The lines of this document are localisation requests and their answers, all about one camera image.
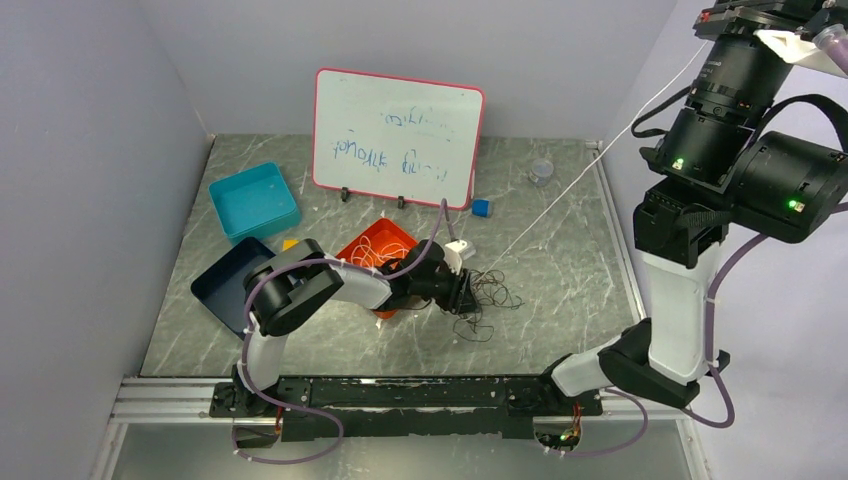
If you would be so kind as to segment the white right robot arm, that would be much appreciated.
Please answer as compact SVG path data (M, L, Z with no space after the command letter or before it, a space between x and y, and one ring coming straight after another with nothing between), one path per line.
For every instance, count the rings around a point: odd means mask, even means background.
M820 94L802 100L833 125L829 148L769 129L787 107L777 93L794 66L847 71L843 1L719 1L694 24L711 42L699 73L673 95L669 129L631 126L660 176L633 214L651 284L648 318L546 372L542 406L562 414L578 395L615 387L674 408L698 395L729 355L714 345L717 263L731 225L789 244L808 238L847 193L847 112Z

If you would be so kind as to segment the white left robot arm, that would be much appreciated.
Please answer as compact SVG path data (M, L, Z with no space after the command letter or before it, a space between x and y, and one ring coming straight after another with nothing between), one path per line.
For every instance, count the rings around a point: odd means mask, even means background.
M237 403L254 416L273 409L289 335L331 300L376 312L410 309L418 301L456 316L478 312L471 272L460 262L457 253L423 240L400 258L365 267L307 239L260 264L243 279L249 341L236 364Z

